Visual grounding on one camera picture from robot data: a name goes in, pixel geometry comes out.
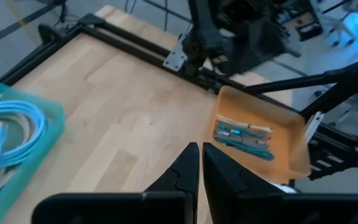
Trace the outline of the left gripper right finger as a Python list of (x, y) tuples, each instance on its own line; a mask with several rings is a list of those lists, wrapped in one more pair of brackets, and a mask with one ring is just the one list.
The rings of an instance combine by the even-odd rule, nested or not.
[(285, 224), (284, 191), (209, 142), (203, 144), (203, 178), (213, 224)]

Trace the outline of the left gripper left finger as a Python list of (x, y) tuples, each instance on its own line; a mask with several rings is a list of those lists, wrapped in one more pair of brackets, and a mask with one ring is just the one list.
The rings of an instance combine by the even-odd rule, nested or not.
[(197, 224), (200, 150), (189, 143), (171, 166), (144, 192), (148, 224)]

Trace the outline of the translucent green plastic bin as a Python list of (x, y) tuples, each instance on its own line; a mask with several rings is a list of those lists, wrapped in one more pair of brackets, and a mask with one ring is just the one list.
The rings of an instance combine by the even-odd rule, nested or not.
[(62, 106), (0, 83), (0, 221), (65, 127)]

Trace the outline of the translucent orange plastic bin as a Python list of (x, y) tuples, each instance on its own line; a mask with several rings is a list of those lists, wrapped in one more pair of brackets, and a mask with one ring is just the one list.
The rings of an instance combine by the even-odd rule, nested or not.
[[(213, 139), (218, 115), (234, 121), (273, 129), (268, 148), (274, 160), (267, 161), (225, 146)], [(253, 173), (277, 184), (311, 174), (310, 154), (305, 137), (303, 117), (292, 110), (243, 93), (229, 86), (219, 92), (206, 131), (206, 140)]]

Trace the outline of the grey metal mounting plate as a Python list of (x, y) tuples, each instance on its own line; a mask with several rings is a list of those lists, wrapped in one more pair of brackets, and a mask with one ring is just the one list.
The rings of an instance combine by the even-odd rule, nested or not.
[(177, 45), (166, 57), (163, 66), (174, 72), (178, 72), (185, 64), (187, 58), (187, 55), (183, 52), (182, 46)]

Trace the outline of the black aluminium table frame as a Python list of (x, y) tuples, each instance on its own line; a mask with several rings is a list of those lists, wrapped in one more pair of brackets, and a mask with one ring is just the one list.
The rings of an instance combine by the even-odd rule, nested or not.
[[(331, 111), (358, 92), (358, 62), (319, 75), (251, 86), (232, 81), (207, 68), (202, 68), (192, 75), (186, 74), (184, 68), (174, 71), (165, 64), (165, 61), (173, 55), (172, 52), (110, 24), (94, 14), (85, 15), (74, 27), (62, 34), (50, 26), (39, 25), (39, 35), (43, 44), (3, 75), (0, 78), (0, 83), (8, 86), (14, 85), (80, 33), (92, 36), (200, 88), (210, 90), (216, 95), (222, 93), (224, 89), (235, 89), (237, 93), (243, 92), (246, 95), (251, 95), (260, 99), (263, 103), (276, 106), (278, 109), (285, 109), (286, 105), (267, 97), (267, 93), (332, 84), (333, 87), (299, 112), (304, 121), (311, 120), (318, 114)], [(311, 137), (315, 144), (310, 144), (308, 149), (311, 151), (313, 166), (318, 166), (318, 161), (328, 162), (329, 156), (335, 156), (342, 160), (341, 162), (328, 162), (327, 167), (318, 166), (318, 171), (310, 174), (311, 179), (319, 179), (344, 171), (355, 167), (358, 163), (358, 137), (352, 137), (327, 124), (318, 127)]]

